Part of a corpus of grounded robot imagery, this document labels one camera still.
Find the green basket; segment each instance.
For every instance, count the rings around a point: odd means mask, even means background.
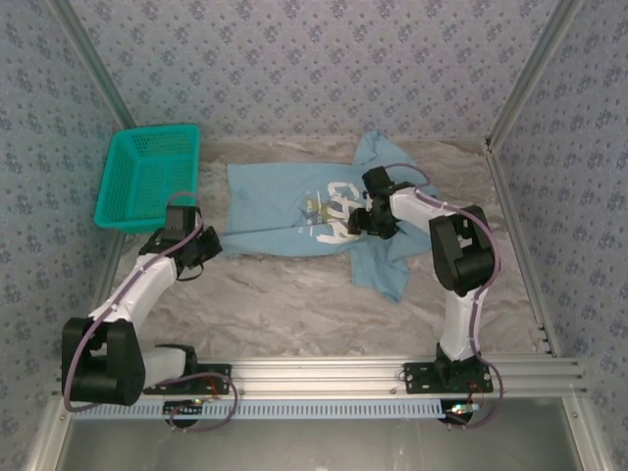
[[[195,125],[117,132],[100,187],[96,225],[127,234],[162,228],[168,198],[177,191],[196,193],[199,150],[200,129]],[[174,202],[195,203],[184,196]]]

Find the blue patterned wall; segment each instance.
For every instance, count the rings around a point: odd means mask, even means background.
[[[628,469],[628,4],[586,0],[499,152],[563,353]]]
[[[0,469],[16,471],[106,251],[92,213],[113,122],[43,0],[0,16]]]
[[[143,125],[486,135],[555,0],[71,0]]]

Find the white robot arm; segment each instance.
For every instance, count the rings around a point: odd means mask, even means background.
[[[453,211],[452,206],[422,193],[410,183],[395,184],[384,167],[362,176],[371,198],[369,209],[358,208],[349,217],[350,234],[367,232],[392,237],[397,223],[406,221],[430,235],[434,269],[445,295],[445,329],[433,364],[406,364],[409,393],[470,392],[470,385],[493,390],[491,375],[479,355],[477,341],[485,284],[492,278],[496,258],[478,206]]]
[[[192,347],[167,344],[142,350],[136,336],[182,271],[202,270],[203,262],[222,250],[213,228],[196,227],[196,213],[192,206],[168,206],[165,228],[141,248],[120,287],[87,318],[73,318],[65,325],[62,388],[65,391],[70,381],[71,400],[131,405],[146,388],[196,373]],[[81,347],[87,335],[90,339]]]
[[[437,208],[420,200],[416,197],[416,191],[418,190],[414,187],[409,187],[400,189],[391,195],[391,212],[396,219],[413,224],[424,233],[430,234],[431,220],[455,214],[453,211]],[[482,303],[487,294],[487,291],[484,290],[476,299],[479,289],[479,287],[470,289],[464,295],[458,295],[453,290],[448,290],[445,294],[445,329],[441,336],[440,346],[446,356],[452,361],[465,360],[474,356],[469,342],[469,324],[471,323],[471,312],[474,302],[478,304],[474,339],[476,339],[476,345],[479,348],[477,337],[480,326],[480,314],[482,312]]]
[[[477,358],[477,341],[474,350],[470,340],[477,338],[484,284],[495,266],[487,236],[437,200],[424,194],[417,197],[413,185],[394,184],[383,167],[367,172],[363,181],[372,205],[350,214],[349,232],[390,238],[397,231],[396,223],[407,221],[429,233],[435,272],[446,289],[445,330],[437,345],[437,358],[430,364],[404,365],[406,390],[463,393],[470,392],[469,385],[474,383],[491,392],[491,375]],[[482,209],[470,206],[464,210],[486,225]],[[145,389],[197,372],[192,347],[168,344],[142,351],[136,336],[155,302],[182,270],[202,268],[204,261],[222,250],[213,228],[202,231],[196,227],[196,212],[194,207],[169,206],[165,229],[142,247],[121,286],[87,318],[73,318],[64,327],[62,388],[70,392],[71,400],[131,405]],[[167,255],[155,258],[165,249]],[[89,341],[81,346],[86,336]]]

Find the light blue t-shirt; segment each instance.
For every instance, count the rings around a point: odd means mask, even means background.
[[[231,204],[222,255],[265,253],[287,257],[349,250],[355,285],[375,288],[399,302],[410,272],[404,258],[430,249],[430,238],[399,223],[392,238],[350,235],[350,212],[366,205],[362,175],[412,158],[376,131],[366,133],[352,165],[249,164],[228,167]],[[413,169],[388,169],[395,183],[424,183]],[[431,186],[423,191],[436,195]]]

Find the table surface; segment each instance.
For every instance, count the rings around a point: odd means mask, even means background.
[[[243,141],[203,147],[199,187],[206,224],[220,233],[229,208],[227,165],[350,163],[357,140]],[[484,352],[544,351],[486,159],[437,141],[398,143],[451,203],[479,204],[496,234],[503,268],[481,320]],[[116,286],[146,235],[128,237]],[[193,345],[201,357],[433,354],[443,331],[445,291],[431,253],[408,259],[412,277],[395,304],[351,284],[346,253],[312,258],[216,258],[198,280],[175,284],[139,332],[142,343]]]

